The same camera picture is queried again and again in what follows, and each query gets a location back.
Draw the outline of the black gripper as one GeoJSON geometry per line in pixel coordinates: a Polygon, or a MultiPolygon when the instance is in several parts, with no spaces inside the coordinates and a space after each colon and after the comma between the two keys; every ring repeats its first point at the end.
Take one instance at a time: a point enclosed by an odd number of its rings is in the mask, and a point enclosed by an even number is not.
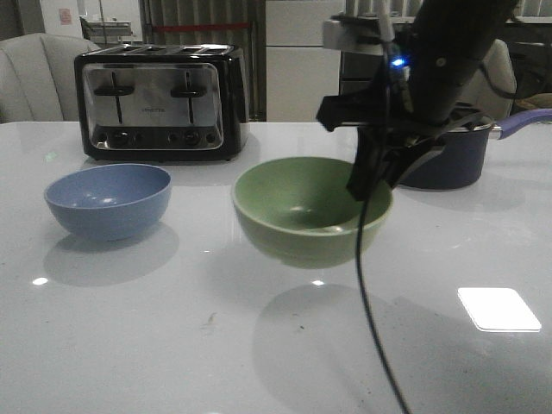
{"type": "Polygon", "coordinates": [[[326,130],[365,128],[347,183],[355,200],[370,199],[380,182],[396,187],[443,151],[446,89],[445,65],[384,64],[365,89],[323,98],[317,120],[326,130]]]}

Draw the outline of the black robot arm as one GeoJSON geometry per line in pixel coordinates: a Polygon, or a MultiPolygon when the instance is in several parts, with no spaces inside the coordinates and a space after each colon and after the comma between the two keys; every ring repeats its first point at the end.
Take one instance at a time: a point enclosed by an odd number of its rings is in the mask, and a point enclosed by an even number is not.
{"type": "Polygon", "coordinates": [[[364,89],[327,96],[317,120],[328,130],[357,129],[347,189],[371,198],[384,181],[394,187],[441,155],[446,134],[482,117],[459,97],[511,17],[513,1],[425,1],[407,29],[395,31],[386,2],[374,18],[341,13],[323,23],[323,45],[348,53],[381,54],[364,89]]]}

